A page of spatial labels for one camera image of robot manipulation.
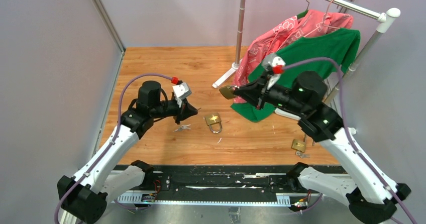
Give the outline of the large brass padlock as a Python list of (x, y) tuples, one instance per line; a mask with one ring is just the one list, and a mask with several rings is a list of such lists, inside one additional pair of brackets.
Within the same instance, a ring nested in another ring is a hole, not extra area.
[(219, 88), (219, 92), (225, 99), (230, 100), (237, 97), (237, 95), (235, 95), (235, 90), (237, 89), (239, 89), (239, 87), (236, 85), (227, 85)]

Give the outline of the small brass padlock with key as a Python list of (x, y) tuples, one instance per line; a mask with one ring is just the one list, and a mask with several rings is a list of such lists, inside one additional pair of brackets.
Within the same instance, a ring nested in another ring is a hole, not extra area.
[(293, 139), (291, 143), (291, 149), (295, 150), (295, 154), (300, 158), (309, 158), (310, 154), (306, 154), (307, 147), (307, 134), (304, 134), (303, 140)]

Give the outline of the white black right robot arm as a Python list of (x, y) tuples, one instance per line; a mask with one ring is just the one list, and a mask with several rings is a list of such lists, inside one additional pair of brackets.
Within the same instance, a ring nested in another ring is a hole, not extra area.
[(323, 103), (327, 87), (322, 78), (314, 71), (305, 71), (291, 88), (270, 85), (271, 79), (264, 72), (257, 80), (235, 87), (234, 95), (258, 109), (269, 103), (299, 116), (302, 131), (326, 148), (351, 177), (349, 181), (338, 179), (299, 162), (286, 174), (289, 190), (325, 194), (345, 205), (363, 223), (391, 219), (397, 202), (405, 200), (411, 190), (406, 184), (388, 178), (362, 153), (345, 129), (341, 115)]

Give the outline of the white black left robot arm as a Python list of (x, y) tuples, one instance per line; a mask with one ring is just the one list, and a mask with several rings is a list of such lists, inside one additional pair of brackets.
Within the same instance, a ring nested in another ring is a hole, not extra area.
[(153, 126), (156, 120), (174, 118), (176, 124), (194, 116), (198, 110), (187, 97), (187, 83), (173, 79), (171, 99), (161, 100), (165, 91), (157, 81), (145, 81), (138, 97), (121, 114), (114, 132), (100, 150), (72, 177), (57, 182), (60, 208), (84, 223), (96, 223), (108, 204), (133, 187), (149, 190), (154, 184), (153, 167), (137, 160), (124, 174), (109, 178), (118, 161)]

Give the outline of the small loose key bunch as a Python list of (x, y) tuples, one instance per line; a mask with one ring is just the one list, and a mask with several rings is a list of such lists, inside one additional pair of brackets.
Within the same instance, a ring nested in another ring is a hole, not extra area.
[(174, 130), (174, 132), (180, 132), (183, 130), (191, 130), (191, 125), (180, 125), (177, 129)]

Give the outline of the pink printed shirt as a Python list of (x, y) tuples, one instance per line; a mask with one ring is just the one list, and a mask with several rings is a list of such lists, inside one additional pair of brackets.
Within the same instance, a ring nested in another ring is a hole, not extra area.
[(284, 20), (252, 42), (236, 71), (233, 85), (247, 84), (249, 75), (266, 55), (277, 52), (302, 37), (319, 37), (330, 34), (338, 28), (349, 29), (353, 21), (354, 18), (350, 14), (333, 12), (326, 14), (317, 10), (307, 10)]

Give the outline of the green t-shirt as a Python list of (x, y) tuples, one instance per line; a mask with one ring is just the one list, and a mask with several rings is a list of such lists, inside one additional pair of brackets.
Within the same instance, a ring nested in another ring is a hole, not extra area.
[[(331, 58), (340, 66), (341, 71), (346, 73), (355, 60), (360, 40), (360, 31), (340, 28), (330, 34), (319, 37), (302, 37), (277, 51), (276, 54), (285, 61), (287, 66), (311, 58)], [(323, 79), (326, 79), (330, 74), (336, 72), (336, 68), (327, 61), (317, 61), (297, 66), (284, 71), (277, 84), (290, 88), (295, 78), (304, 71), (315, 71)], [(266, 103), (264, 108), (260, 110), (257, 110), (249, 103), (234, 103), (231, 108), (242, 117), (255, 123), (266, 119), (276, 109), (274, 105), (269, 103)]]

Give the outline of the metal clothes rack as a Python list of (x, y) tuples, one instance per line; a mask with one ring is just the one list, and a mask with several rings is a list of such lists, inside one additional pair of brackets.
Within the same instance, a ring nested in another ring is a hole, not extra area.
[[(276, 53), (288, 65), (315, 57), (328, 57), (341, 66), (344, 74), (355, 70), (361, 34), (358, 30), (351, 30), (353, 21), (349, 14), (330, 12), (329, 6), (327, 12), (308, 9), (284, 20), (251, 43), (236, 70), (233, 84), (242, 86), (256, 80), (264, 71), (262, 60), (271, 53)], [(284, 72), (277, 84), (290, 88), (304, 71), (314, 71), (324, 80), (336, 69), (325, 61), (295, 67)], [(240, 97), (234, 100), (231, 108), (254, 123), (266, 119), (276, 110), (271, 104), (256, 110)]]

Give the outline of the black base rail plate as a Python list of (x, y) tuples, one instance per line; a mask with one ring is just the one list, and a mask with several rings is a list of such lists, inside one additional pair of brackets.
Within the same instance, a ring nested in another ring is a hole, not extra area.
[(305, 196), (287, 180), (290, 165), (155, 165), (161, 201), (274, 202), (278, 193)]

